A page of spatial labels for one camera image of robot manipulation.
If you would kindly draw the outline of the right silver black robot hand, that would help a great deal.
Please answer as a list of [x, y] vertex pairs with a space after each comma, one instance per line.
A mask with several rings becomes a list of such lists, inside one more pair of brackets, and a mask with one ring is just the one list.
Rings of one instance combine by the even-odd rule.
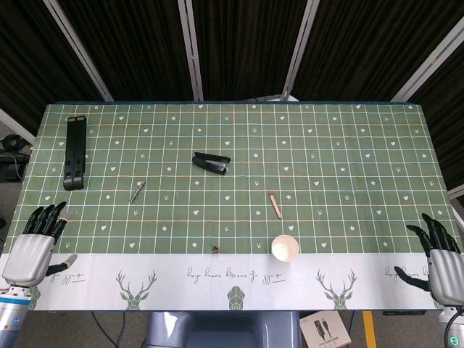
[[447, 307], [463, 306], [463, 254], [456, 240], [436, 219], [422, 214], [428, 230], [416, 225], [408, 225], [414, 232], [427, 258], [428, 279], [413, 278], [399, 266], [395, 273], [405, 283], [431, 294], [440, 305]]

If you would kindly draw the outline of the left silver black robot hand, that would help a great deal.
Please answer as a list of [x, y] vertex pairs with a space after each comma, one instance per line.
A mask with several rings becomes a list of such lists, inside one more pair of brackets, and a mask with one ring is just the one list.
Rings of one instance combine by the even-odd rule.
[[60, 273], [77, 260], [72, 254], [65, 261], [52, 265], [54, 248], [70, 217], [61, 216], [65, 202], [38, 207], [28, 218], [24, 231], [13, 244], [2, 277], [10, 286], [32, 288], [47, 277]]

